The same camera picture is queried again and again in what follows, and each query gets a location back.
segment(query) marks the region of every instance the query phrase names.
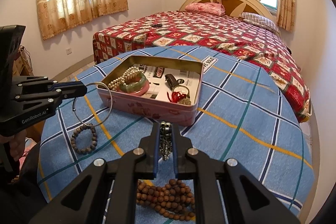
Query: silver screw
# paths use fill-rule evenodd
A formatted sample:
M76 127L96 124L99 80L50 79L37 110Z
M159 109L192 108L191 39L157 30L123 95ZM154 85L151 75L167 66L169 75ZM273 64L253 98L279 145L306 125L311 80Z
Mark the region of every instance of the silver screw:
M140 156L144 153L144 150L141 147L138 147L133 150L133 153L137 156Z
M238 161L236 159L230 158L227 161L227 164L231 167L235 167L238 165Z
M102 166L103 164L104 164L104 160L103 159L95 159L94 161L93 161L93 164L95 165L95 166L97 166L97 167L99 167L99 166Z
M198 150L196 148L189 148L188 149L188 154L191 156L195 156L198 154Z

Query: human hand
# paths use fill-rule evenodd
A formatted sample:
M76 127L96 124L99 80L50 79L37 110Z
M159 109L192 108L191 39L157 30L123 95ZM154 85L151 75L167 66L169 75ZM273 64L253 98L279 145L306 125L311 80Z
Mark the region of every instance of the human hand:
M0 135L0 143L4 144L7 142L9 142L10 155L14 158L15 161L18 161L25 152L26 130L22 130L21 132L10 137L3 137Z

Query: pink metal box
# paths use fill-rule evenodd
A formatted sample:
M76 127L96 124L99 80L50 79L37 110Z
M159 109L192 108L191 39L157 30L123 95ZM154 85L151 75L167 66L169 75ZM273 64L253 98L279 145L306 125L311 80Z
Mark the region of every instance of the pink metal box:
M120 63L120 65L111 71L102 80L102 82L108 85L112 80L120 77L125 70L134 64L143 64L147 66L171 68L183 71L194 71L198 73L200 75L200 80L196 92L195 102L193 105L187 106L112 91L113 108L159 121L174 122L181 126L192 125L195 122L198 100L201 91L203 76L202 62L166 57L133 55ZM103 104L109 107L111 104L110 93L103 86L98 86L98 93L103 101Z

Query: headboard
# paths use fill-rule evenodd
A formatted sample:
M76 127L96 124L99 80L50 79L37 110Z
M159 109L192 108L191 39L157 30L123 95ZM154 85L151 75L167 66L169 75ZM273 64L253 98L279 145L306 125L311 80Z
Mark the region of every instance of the headboard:
M180 8L184 10L190 3L205 3L212 2L212 0L187 0ZM258 0L222 0L225 7L225 14L233 17L239 17L242 12L254 13L274 21L274 16L271 15L269 10L261 4Z

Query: wooden bead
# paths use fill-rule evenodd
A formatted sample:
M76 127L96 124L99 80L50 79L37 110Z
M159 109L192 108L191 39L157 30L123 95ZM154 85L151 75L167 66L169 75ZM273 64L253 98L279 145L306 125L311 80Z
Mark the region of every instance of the wooden bead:
M176 185L176 180L174 180L174 179L170 179L170 180L169 180L169 184L170 184L171 186Z

